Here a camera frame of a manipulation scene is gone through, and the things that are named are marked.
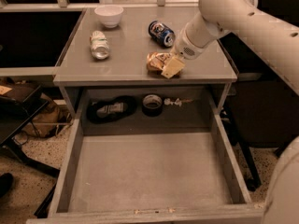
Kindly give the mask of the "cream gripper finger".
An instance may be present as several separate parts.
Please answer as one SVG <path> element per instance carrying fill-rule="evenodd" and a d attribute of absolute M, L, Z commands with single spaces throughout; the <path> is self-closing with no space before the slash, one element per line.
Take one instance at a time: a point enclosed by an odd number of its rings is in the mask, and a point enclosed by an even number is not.
<path fill-rule="evenodd" d="M 183 62 L 179 56 L 173 56 L 164 66 L 161 75 L 166 78 L 171 78 L 179 73 L 184 67 L 185 62 Z"/>

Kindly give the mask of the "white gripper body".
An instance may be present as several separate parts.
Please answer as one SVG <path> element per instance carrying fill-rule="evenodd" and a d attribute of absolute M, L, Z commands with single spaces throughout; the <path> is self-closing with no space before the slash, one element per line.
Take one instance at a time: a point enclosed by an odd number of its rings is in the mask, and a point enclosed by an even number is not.
<path fill-rule="evenodd" d="M 171 53 L 187 60 L 194 60 L 201 55 L 207 47 L 230 33 L 218 24 L 203 18 L 200 11 L 179 32 Z"/>

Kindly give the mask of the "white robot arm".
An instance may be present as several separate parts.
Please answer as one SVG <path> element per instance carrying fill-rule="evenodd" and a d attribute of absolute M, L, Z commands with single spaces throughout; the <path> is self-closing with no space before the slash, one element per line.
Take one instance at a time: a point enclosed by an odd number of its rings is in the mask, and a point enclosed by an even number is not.
<path fill-rule="evenodd" d="M 163 75 L 172 77 L 214 40 L 232 32 L 299 94 L 299 29 L 259 10 L 250 0 L 198 0 L 198 12 L 180 31 Z M 299 224 L 299 137 L 272 174 L 261 224 Z"/>

